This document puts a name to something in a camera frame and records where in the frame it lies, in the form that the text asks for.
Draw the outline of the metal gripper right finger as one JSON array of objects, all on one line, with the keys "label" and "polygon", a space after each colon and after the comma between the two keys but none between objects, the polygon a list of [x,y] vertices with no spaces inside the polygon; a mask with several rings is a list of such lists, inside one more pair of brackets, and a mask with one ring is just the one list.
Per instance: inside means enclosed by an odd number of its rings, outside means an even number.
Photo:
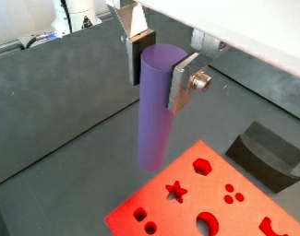
[{"label": "metal gripper right finger", "polygon": [[228,44],[197,29],[193,30],[191,46],[196,51],[173,66],[168,109],[175,114],[189,103],[193,91],[204,92],[209,88],[212,77],[207,75],[208,66],[229,48]]}]

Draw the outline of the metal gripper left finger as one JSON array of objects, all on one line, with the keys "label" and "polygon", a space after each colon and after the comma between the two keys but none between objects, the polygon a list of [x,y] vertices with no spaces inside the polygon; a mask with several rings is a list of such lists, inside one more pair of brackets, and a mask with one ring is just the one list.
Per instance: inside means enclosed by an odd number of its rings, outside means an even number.
[{"label": "metal gripper left finger", "polygon": [[129,80],[133,86],[140,84],[141,54],[156,43],[156,31],[149,28],[143,5],[136,0],[106,0],[122,34],[121,41],[126,47]]}]

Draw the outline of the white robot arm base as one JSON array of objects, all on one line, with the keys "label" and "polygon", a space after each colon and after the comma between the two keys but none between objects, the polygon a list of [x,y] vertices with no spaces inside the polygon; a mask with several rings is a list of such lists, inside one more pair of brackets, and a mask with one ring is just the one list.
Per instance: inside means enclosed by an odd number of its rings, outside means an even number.
[{"label": "white robot arm base", "polygon": [[40,43],[62,38],[98,24],[93,0],[53,0],[56,20],[44,31],[31,32],[19,38],[25,49]]}]

